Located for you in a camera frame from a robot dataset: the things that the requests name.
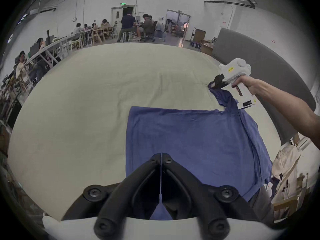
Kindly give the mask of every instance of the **door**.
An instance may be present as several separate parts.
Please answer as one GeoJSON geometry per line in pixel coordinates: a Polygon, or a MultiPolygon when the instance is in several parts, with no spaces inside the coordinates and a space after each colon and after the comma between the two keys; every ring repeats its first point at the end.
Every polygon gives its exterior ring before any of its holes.
{"type": "Polygon", "coordinates": [[[114,26],[115,22],[118,22],[118,25],[116,27],[117,34],[120,33],[120,30],[122,28],[122,14],[123,14],[123,8],[112,8],[112,26],[114,26]]]}

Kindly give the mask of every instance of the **office chair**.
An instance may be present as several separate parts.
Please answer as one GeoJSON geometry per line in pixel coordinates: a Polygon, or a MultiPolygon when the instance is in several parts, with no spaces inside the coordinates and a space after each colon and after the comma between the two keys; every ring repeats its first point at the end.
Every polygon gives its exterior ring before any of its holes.
{"type": "Polygon", "coordinates": [[[157,23],[158,23],[157,21],[155,21],[153,23],[151,32],[144,33],[144,37],[141,38],[144,42],[146,42],[147,40],[151,40],[153,43],[155,42],[154,34],[155,34],[155,31],[156,31],[157,23]]]}

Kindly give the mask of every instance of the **wooden chair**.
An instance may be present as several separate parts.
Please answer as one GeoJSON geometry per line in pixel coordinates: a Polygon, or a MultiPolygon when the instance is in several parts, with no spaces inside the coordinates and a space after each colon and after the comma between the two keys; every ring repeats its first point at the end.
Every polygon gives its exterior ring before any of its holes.
{"type": "Polygon", "coordinates": [[[71,41],[71,52],[72,52],[72,47],[73,46],[75,46],[77,49],[79,49],[79,47],[80,47],[80,39],[71,41]]]}

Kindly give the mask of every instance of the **table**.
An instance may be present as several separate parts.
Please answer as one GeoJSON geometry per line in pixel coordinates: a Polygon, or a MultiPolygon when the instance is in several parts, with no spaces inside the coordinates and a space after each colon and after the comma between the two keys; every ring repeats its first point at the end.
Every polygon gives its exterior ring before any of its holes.
{"type": "Polygon", "coordinates": [[[31,56],[31,58],[29,58],[26,63],[24,64],[24,66],[30,64],[35,58],[37,58],[38,56],[40,56],[49,66],[50,68],[53,68],[54,66],[54,62],[58,63],[57,61],[57,57],[59,57],[61,60],[65,57],[64,54],[68,54],[68,40],[73,38],[75,36],[75,34],[71,34],[69,36],[63,37],[55,42],[52,42],[50,45],[47,45],[46,47],[42,48],[41,50],[39,50],[37,53],[35,53],[33,56],[31,56]],[[56,57],[54,57],[49,50],[54,50],[58,47],[61,47],[61,50],[58,51],[58,55],[56,57]],[[50,58],[51,61],[48,61],[44,56],[42,56],[42,53],[45,52],[50,58]]]}
{"type": "MultiPolygon", "coordinates": [[[[30,198],[60,220],[85,187],[125,178],[131,106],[222,110],[207,88],[218,65],[207,54],[163,44],[78,50],[50,70],[24,103],[10,139],[9,167],[30,198]]],[[[237,90],[226,88],[242,101],[237,90]]],[[[269,115],[260,103],[246,111],[273,161],[281,144],[269,115]]]]}

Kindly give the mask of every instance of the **human arm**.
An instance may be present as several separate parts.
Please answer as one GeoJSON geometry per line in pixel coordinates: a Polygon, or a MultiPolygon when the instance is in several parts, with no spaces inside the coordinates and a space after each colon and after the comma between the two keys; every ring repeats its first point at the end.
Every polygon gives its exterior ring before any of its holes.
{"type": "Polygon", "coordinates": [[[248,87],[252,95],[258,94],[272,104],[299,133],[310,138],[320,149],[320,117],[306,102],[262,80],[246,75],[238,77],[232,87],[240,82],[248,87]]]}

